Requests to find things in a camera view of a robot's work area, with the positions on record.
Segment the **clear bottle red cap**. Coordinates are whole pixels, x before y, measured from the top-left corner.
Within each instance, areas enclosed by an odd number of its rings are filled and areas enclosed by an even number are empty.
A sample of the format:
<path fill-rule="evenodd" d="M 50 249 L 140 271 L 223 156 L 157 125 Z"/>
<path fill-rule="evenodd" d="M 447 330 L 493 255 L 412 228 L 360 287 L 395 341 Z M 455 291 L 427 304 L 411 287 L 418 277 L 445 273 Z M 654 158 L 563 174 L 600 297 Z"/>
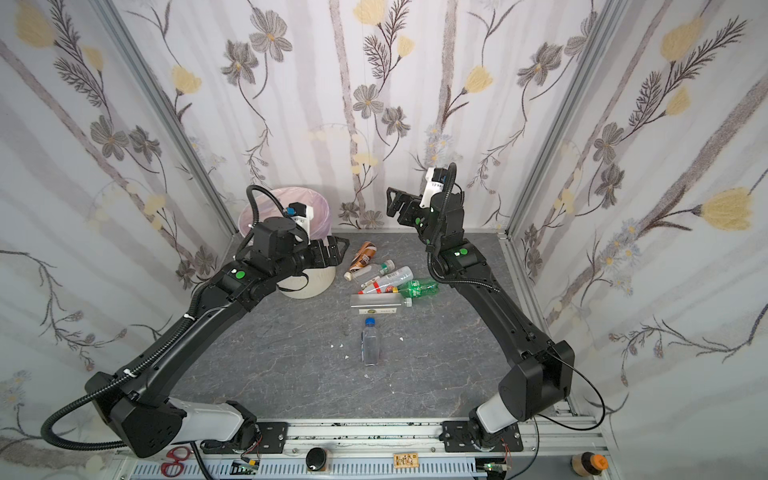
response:
<path fill-rule="evenodd" d="M 411 281 L 413 278 L 414 275 L 411 268 L 405 266 L 374 280 L 367 286 L 363 287 L 359 291 L 359 294 L 379 294 L 391 292 L 394 288 Z"/>

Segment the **clear square bottle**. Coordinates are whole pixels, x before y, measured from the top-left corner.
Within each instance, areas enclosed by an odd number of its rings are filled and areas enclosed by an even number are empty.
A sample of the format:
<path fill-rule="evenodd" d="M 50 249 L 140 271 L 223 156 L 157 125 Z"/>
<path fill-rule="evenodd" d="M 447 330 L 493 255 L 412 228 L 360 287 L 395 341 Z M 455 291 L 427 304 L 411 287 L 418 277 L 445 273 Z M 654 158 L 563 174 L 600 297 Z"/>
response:
<path fill-rule="evenodd" d="M 393 314 L 400 308 L 411 308 L 413 300 L 399 293 L 353 294 L 350 308 L 359 314 Z"/>

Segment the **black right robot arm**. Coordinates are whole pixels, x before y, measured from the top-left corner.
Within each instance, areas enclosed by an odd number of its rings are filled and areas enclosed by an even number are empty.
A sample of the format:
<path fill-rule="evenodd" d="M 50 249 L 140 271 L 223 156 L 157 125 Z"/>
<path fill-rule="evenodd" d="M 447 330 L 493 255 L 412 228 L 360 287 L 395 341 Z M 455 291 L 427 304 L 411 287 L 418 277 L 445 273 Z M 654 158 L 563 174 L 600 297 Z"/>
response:
<path fill-rule="evenodd" d="M 552 340 L 523 313 L 501 288 L 491 262 L 466 238 L 456 175 L 456 164 L 429 169 L 419 195 L 388 188 L 386 214 L 417 231 L 432 279 L 469 302 L 505 355 L 509 371 L 497 393 L 467 420 L 444 422 L 439 436 L 450 453 L 491 452 L 512 444 L 519 422 L 534 421 L 566 399 L 579 372 L 572 347 Z"/>

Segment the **green plastic bottle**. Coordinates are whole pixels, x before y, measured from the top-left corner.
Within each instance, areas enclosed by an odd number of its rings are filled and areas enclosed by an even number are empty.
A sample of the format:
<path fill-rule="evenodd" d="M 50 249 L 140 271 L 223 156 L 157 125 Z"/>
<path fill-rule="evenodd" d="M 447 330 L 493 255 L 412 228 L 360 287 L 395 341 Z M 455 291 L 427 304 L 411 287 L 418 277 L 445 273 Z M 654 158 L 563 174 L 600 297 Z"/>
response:
<path fill-rule="evenodd" d="M 439 293 L 439 284 L 429 279 L 414 279 L 393 288 L 404 298 L 415 299 L 433 296 Z"/>

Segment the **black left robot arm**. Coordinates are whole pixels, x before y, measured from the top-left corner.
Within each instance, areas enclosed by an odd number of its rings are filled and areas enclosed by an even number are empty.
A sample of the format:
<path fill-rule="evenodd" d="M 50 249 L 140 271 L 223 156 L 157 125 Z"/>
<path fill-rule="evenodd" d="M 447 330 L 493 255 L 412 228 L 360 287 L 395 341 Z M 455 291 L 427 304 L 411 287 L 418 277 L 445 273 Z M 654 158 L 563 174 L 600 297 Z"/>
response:
<path fill-rule="evenodd" d="M 310 239 L 297 221 L 305 210 L 297 203 L 281 206 L 277 217 L 261 219 L 255 193 L 277 199 L 263 186 L 247 187 L 253 222 L 233 259 L 195 290 L 187 311 L 142 354 L 112 375 L 94 374 L 83 397 L 51 414 L 40 429 L 46 443 L 72 451 L 128 448 L 138 458 L 180 444 L 202 443 L 213 453 L 255 447 L 262 433 L 256 416 L 241 404 L 182 401 L 172 398 L 172 390 L 207 348 L 277 291 L 280 282 L 340 265 L 350 245 L 336 236 Z M 56 423 L 88 405 L 117 440 L 85 443 L 55 433 Z"/>

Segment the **clear bottle blue cap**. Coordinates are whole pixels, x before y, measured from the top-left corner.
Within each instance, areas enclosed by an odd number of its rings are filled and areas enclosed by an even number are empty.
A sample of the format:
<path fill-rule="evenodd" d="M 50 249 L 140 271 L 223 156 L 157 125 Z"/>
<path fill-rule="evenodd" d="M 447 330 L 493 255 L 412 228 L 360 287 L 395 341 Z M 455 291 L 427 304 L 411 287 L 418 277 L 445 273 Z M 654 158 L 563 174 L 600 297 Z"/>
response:
<path fill-rule="evenodd" d="M 364 328 L 361 333 L 361 356 L 365 366 L 375 366 L 378 364 L 380 355 L 380 345 L 376 320 L 369 317 L 365 320 Z"/>

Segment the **clear bottle green cap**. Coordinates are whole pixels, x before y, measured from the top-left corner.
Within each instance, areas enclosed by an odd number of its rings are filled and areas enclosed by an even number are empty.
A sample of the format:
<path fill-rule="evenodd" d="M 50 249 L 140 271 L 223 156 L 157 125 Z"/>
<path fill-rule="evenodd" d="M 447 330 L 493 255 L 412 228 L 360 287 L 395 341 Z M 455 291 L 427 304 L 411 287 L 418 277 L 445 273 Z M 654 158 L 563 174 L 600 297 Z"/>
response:
<path fill-rule="evenodd" d="M 366 288 L 368 285 L 371 285 L 374 281 L 378 280 L 380 277 L 391 273 L 395 268 L 395 263 L 393 260 L 388 259 L 384 263 L 380 264 L 376 270 L 376 273 L 373 277 L 367 279 L 364 283 L 361 284 L 362 288 Z"/>

